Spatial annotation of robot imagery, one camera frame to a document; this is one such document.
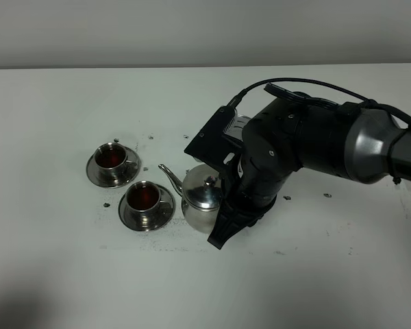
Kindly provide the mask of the right gripper black plate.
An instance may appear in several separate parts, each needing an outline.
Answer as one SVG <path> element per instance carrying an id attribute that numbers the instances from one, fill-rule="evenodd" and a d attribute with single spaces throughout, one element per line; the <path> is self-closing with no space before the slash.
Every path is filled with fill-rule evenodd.
<path id="1" fill-rule="evenodd" d="M 232 160 L 223 175 L 224 200 L 219 208 L 208 243 L 217 249 L 253 226 L 277 199 L 277 172 L 260 168 L 252 160 Z"/>

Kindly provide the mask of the right robot arm black grey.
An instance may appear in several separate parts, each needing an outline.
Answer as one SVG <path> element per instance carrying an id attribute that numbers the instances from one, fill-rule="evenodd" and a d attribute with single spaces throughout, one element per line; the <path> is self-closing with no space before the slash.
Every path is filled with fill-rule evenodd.
<path id="1" fill-rule="evenodd" d="M 411 125 L 388 106 L 347 102 L 330 109 L 277 98 L 242 128 L 225 134 L 233 108 L 220 108 L 203 129 L 208 161 L 222 179 L 223 199 L 209 242 L 216 248 L 253 226 L 274 205 L 289 176 L 311 169 L 363 184 L 390 175 L 411 181 Z"/>

